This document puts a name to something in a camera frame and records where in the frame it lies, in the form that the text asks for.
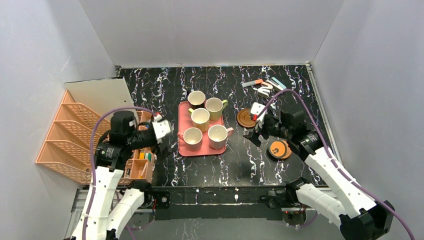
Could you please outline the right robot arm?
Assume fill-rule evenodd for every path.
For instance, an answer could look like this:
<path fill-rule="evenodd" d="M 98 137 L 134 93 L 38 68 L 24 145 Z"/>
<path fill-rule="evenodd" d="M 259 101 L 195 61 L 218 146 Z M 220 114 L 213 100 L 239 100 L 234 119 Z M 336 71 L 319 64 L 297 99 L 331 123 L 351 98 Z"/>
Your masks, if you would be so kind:
<path fill-rule="evenodd" d="M 376 240 L 390 231 L 394 218 L 391 203 L 379 202 L 360 189 L 331 149 L 325 146 L 318 131 L 307 127 L 303 111 L 281 112 L 276 118 L 270 111 L 262 113 L 252 108 L 249 114 L 255 129 L 245 135 L 246 139 L 257 147 L 261 145 L 260 136 L 286 140 L 288 148 L 313 168 L 335 194 L 332 197 L 300 177 L 287 183 L 283 191 L 262 196 L 263 200 L 311 207 L 339 227 L 346 240 Z"/>

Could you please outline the orange desk organiser box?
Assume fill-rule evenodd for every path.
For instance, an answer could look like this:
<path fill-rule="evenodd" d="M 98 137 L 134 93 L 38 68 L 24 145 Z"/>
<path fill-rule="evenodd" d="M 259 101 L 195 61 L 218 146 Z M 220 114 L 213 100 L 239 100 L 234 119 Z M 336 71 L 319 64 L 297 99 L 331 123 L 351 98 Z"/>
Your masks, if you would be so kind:
<path fill-rule="evenodd" d="M 156 156 L 151 147 L 132 151 L 131 158 L 126 163 L 124 178 L 128 180 L 146 180 L 151 183 Z"/>

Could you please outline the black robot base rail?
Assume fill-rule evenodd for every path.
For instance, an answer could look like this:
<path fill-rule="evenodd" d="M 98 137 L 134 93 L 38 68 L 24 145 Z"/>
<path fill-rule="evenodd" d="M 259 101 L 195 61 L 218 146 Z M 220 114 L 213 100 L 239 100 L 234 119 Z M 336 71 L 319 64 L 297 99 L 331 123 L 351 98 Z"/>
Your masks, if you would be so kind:
<path fill-rule="evenodd" d="M 304 203 L 289 203 L 283 186 L 152 187 L 134 215 L 155 221 L 178 219 L 266 219 L 289 226 L 306 225 L 318 216 Z"/>

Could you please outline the black mug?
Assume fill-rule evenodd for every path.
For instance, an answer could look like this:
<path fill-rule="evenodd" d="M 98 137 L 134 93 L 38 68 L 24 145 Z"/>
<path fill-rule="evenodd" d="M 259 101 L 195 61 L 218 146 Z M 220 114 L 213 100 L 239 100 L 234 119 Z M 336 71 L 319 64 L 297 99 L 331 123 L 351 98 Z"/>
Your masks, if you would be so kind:
<path fill-rule="evenodd" d="M 204 108 L 206 96 L 202 91 L 195 90 L 189 93 L 187 101 L 189 103 L 189 107 L 193 110 Z"/>

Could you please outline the white board sheet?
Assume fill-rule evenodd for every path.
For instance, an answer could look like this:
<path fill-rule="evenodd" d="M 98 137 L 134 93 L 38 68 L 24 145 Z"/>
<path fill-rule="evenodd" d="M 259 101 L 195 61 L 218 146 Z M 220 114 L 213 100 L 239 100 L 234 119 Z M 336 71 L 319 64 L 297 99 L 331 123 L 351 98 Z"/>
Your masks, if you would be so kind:
<path fill-rule="evenodd" d="M 66 82 L 65 88 L 60 109 L 67 113 L 57 120 L 76 120 L 90 129 L 108 111 L 134 105 L 124 77 Z"/>

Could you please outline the green mug far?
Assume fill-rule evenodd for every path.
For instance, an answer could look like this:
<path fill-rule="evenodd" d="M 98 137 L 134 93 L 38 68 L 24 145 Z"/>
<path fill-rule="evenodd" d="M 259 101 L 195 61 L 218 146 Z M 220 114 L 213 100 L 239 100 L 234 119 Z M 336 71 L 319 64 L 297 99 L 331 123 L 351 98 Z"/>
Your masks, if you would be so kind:
<path fill-rule="evenodd" d="M 210 114 L 211 121 L 217 121 L 222 116 L 223 110 L 228 105 L 227 100 L 221 100 L 216 97 L 212 97 L 205 102 L 205 108 Z"/>

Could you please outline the yellow-green mug centre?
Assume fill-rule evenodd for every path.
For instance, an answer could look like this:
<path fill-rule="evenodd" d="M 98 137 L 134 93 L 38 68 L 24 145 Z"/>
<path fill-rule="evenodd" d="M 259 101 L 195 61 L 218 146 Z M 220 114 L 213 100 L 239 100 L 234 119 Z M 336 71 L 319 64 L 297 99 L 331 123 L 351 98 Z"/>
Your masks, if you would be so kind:
<path fill-rule="evenodd" d="M 201 132 L 207 132 L 210 127 L 210 113 L 205 108 L 188 109 L 193 127 Z"/>

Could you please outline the orange file rack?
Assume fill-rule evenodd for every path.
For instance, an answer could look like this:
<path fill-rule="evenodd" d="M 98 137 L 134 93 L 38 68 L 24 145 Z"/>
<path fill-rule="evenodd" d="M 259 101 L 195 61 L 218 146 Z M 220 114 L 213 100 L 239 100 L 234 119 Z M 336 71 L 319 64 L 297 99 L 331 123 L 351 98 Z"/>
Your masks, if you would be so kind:
<path fill-rule="evenodd" d="M 66 91 L 35 163 L 80 185 L 91 181 L 90 139 L 101 116 Z"/>

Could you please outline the pink serving tray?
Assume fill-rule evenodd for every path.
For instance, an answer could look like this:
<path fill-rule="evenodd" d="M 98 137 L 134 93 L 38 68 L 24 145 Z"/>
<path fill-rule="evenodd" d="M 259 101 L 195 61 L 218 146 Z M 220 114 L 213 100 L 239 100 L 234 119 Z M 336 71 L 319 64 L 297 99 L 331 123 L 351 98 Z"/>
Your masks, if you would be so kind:
<path fill-rule="evenodd" d="M 183 134 L 187 129 L 193 127 L 191 116 L 188 113 L 190 104 L 183 101 L 178 106 L 178 132 Z M 202 145 L 198 151 L 189 150 L 189 146 L 182 140 L 178 139 L 178 152 L 183 157 L 197 157 L 223 154 L 227 149 L 226 143 L 220 149 L 214 149 L 210 146 L 208 132 L 203 133 Z"/>

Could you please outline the pink mug near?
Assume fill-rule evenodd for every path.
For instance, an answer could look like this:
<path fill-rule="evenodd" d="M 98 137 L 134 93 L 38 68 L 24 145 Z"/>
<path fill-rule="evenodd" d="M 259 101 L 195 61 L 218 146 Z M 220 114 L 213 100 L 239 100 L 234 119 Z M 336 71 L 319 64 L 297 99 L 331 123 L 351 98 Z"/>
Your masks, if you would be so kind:
<path fill-rule="evenodd" d="M 185 151 L 197 152 L 202 147 L 203 132 L 196 127 L 190 127 L 184 132 L 179 132 L 177 136 L 182 140 L 182 149 Z"/>

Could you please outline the orange white marker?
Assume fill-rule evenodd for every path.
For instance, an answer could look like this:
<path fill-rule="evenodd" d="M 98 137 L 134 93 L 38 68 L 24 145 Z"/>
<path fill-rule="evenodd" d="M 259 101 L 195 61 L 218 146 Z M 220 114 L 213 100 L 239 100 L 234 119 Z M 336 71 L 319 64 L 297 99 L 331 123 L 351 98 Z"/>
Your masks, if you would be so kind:
<path fill-rule="evenodd" d="M 250 86 L 254 86 L 254 85 L 260 85 L 262 83 L 263 83 L 263 79 L 260 78 L 260 79 L 256 79 L 256 80 L 252 80 L 252 81 L 248 81 L 248 82 L 242 82 L 241 86 L 243 88 L 246 88 L 246 87 L 250 87 Z"/>

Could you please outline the pink mug large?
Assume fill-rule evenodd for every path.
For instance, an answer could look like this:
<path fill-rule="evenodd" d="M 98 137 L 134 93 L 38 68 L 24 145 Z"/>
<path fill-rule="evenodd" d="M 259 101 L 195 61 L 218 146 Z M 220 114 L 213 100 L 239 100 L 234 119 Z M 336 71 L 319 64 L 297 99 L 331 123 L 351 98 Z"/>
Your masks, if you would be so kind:
<path fill-rule="evenodd" d="M 227 128 L 220 124 L 213 125 L 207 132 L 209 145 L 215 150 L 222 149 L 226 146 L 228 138 L 233 133 L 234 129 L 232 127 Z"/>

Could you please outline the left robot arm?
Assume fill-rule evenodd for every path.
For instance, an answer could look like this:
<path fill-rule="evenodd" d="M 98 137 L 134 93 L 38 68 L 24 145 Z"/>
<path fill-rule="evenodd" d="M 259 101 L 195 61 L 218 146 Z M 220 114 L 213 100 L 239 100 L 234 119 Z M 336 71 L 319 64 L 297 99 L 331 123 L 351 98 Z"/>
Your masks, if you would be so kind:
<path fill-rule="evenodd" d="M 71 240 L 118 240 L 135 211 L 141 207 L 151 184 L 133 180 L 123 197 L 112 207 L 119 181 L 133 151 L 151 148 L 158 157 L 167 157 L 164 140 L 173 127 L 160 113 L 152 114 L 146 130 L 139 130 L 134 106 L 119 107 L 102 115 L 95 123 L 89 141 L 91 181 L 87 198 Z"/>

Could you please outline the brown grooved wooden coaster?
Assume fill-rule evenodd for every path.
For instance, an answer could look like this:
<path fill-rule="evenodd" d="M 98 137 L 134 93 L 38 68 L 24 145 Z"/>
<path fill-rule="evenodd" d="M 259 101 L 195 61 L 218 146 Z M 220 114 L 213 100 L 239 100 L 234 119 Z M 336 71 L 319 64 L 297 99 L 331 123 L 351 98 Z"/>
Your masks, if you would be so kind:
<path fill-rule="evenodd" d="M 252 120 L 250 109 L 244 108 L 240 110 L 236 115 L 236 120 L 238 124 L 246 129 L 254 128 L 256 125 L 256 122 Z"/>

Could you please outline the orange black round coaster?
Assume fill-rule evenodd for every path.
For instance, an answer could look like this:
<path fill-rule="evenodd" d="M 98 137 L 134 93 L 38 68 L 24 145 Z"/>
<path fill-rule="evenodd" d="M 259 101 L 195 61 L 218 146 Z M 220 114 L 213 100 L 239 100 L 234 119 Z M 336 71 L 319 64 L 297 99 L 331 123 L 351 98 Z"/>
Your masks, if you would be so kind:
<path fill-rule="evenodd" d="M 292 155 L 293 151 L 289 148 L 285 140 L 275 140 L 267 146 L 267 154 L 273 161 L 284 161 Z"/>

